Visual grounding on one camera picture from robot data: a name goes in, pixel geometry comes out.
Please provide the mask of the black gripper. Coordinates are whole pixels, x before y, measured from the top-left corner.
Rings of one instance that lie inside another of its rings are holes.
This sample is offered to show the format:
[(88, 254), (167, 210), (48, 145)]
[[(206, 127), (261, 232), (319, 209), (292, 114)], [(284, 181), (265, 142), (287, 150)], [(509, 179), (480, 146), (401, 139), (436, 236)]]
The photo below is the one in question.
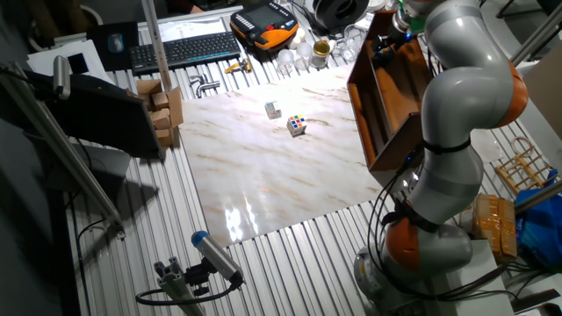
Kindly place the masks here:
[[(415, 35), (411, 33), (408, 29), (400, 29), (392, 26), (389, 29), (389, 34), (384, 40), (381, 37), (376, 37), (372, 40), (371, 43), (371, 50), (374, 56), (379, 55), (379, 52), (385, 48), (385, 43), (388, 46), (394, 45), (395, 47), (401, 47), (407, 43), (409, 43), (412, 39), (415, 38)], [(393, 63), (397, 61), (396, 56), (387, 56), (384, 60), (384, 66), (389, 67), (393, 65)]]

